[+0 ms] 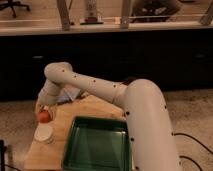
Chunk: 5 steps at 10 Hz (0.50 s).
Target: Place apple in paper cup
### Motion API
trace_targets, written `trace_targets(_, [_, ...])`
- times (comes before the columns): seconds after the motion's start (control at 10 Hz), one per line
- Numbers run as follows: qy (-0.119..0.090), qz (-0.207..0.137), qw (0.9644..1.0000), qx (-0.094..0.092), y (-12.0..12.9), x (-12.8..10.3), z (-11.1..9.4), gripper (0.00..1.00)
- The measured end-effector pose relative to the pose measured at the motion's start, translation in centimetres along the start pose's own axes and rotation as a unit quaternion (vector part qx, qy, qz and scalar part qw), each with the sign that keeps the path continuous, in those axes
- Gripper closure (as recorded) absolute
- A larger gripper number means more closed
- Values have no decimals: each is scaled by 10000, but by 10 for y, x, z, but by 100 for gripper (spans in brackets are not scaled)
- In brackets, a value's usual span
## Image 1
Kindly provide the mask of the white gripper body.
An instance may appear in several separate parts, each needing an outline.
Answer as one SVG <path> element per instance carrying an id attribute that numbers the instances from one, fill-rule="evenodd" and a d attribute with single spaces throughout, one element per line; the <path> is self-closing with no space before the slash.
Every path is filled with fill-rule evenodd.
<path id="1" fill-rule="evenodd" d="M 35 113 L 39 113 L 42 110 L 47 110 L 52 119 L 56 116 L 56 106 L 55 105 L 44 105 L 39 100 L 36 101 Z"/>

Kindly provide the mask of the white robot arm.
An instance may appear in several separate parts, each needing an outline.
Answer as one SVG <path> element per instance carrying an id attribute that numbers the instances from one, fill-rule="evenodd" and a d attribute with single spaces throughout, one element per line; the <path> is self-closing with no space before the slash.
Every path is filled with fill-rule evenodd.
<path id="1" fill-rule="evenodd" d="M 182 171 L 166 102 L 154 82 L 137 79 L 125 85 L 86 76 L 68 62 L 48 64 L 44 75 L 37 112 L 55 105 L 63 86 L 72 85 L 123 110 L 137 171 Z"/>

